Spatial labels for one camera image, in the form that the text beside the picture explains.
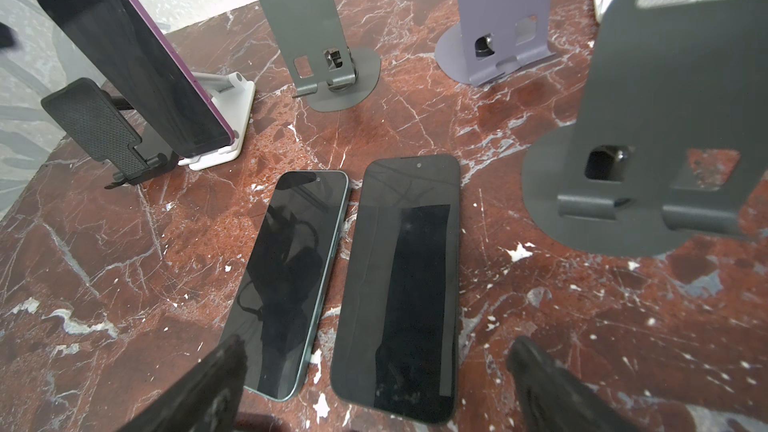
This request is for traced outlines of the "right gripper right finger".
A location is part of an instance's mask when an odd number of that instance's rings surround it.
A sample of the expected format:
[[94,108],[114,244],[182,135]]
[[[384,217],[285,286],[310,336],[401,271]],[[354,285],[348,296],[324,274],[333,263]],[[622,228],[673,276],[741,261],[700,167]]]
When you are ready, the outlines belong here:
[[624,418],[527,336],[506,359],[528,431],[636,431]]

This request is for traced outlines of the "black phone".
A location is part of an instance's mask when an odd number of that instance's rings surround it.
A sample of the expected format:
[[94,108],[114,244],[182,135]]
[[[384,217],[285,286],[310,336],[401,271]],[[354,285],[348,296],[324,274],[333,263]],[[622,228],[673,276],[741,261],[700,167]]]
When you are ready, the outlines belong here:
[[335,394],[426,424],[455,410],[460,165],[379,159],[364,173],[331,365]]

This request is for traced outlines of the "white stand under purple phone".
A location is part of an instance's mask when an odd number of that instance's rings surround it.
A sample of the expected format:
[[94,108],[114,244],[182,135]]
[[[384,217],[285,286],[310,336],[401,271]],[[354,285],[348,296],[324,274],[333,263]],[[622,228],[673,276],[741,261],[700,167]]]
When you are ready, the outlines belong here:
[[256,87],[239,72],[217,75],[193,72],[204,90],[212,95],[212,103],[234,132],[231,145],[191,158],[179,160],[179,166],[200,171],[235,160],[241,153],[250,119]]

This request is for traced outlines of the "teal phone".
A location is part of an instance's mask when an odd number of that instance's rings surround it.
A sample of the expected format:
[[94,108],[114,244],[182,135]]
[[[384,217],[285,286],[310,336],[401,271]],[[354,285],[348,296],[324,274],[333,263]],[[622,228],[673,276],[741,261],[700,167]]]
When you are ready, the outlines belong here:
[[222,337],[245,346],[246,389],[283,402],[306,377],[349,195],[340,170],[275,185]]

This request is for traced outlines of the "grey round stand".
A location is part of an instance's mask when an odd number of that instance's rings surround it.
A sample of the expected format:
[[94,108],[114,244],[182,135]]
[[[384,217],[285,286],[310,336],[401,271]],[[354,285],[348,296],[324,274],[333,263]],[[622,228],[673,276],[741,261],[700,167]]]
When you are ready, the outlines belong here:
[[321,113],[352,108],[378,84],[379,54],[348,46],[335,0],[259,0],[296,88]]

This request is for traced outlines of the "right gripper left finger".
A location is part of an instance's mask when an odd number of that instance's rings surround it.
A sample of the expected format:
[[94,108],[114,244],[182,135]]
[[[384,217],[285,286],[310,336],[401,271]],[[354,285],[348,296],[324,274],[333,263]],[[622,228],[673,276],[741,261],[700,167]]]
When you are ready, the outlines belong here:
[[232,431],[246,372],[244,341],[230,336],[121,429]]

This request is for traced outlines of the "dark round phone stand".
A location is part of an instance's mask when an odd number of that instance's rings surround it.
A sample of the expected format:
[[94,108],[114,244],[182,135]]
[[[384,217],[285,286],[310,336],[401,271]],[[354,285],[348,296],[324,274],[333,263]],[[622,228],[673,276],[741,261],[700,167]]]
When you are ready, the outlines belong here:
[[653,256],[742,238],[766,169],[767,0],[613,0],[578,118],[527,150],[522,195],[567,247]]

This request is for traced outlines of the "purple phone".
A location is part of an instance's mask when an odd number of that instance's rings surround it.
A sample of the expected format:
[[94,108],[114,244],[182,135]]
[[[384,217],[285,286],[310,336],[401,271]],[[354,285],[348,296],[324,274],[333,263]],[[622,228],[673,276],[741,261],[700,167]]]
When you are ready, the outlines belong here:
[[139,0],[37,0],[42,10],[179,156],[235,132]]

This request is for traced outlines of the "black folding phone stand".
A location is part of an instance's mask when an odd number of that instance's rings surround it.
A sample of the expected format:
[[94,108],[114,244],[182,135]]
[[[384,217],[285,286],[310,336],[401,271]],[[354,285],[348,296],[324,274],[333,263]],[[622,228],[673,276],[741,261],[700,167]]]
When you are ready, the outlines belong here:
[[40,101],[43,110],[95,161],[116,171],[107,190],[138,185],[173,170],[179,156],[147,124],[139,133],[124,117],[133,106],[89,78],[79,78]]

